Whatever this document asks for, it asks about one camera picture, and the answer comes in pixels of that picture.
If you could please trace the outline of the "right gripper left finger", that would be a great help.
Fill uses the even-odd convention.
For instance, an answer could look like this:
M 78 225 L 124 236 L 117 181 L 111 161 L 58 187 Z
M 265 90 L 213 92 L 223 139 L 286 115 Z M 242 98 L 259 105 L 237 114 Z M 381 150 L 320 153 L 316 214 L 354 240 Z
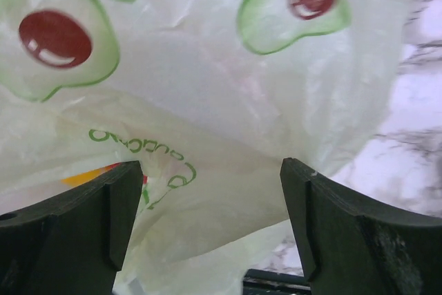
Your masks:
M 1 215 L 2 294 L 111 294 L 140 202 L 138 161 Z

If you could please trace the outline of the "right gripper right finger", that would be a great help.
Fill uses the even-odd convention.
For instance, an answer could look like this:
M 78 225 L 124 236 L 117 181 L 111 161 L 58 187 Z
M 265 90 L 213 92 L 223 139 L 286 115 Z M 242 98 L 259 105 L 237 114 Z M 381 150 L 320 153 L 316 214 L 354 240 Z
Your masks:
M 286 158 L 280 180 L 313 294 L 441 293 L 441 219 L 379 202 Z

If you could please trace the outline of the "avocado print plastic bag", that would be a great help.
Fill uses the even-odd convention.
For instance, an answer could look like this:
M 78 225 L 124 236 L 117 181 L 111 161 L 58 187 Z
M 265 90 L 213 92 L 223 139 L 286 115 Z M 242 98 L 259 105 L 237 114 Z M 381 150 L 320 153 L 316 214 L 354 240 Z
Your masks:
M 285 237 L 280 165 L 382 122 L 410 0 L 1 0 L 1 211 L 129 160 L 118 294 L 239 294 Z

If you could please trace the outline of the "yellow bell pepper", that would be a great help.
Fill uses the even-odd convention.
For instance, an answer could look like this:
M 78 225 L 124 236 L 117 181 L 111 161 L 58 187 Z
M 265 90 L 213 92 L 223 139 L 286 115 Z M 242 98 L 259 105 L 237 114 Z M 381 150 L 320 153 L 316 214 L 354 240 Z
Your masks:
M 70 187 L 78 187 L 82 184 L 90 182 L 91 180 L 94 180 L 95 178 L 99 177 L 107 171 L 110 171 L 118 165 L 120 165 L 120 163 L 111 164 L 100 169 L 94 169 L 92 171 L 74 175 L 72 177 L 63 179 L 62 182 Z

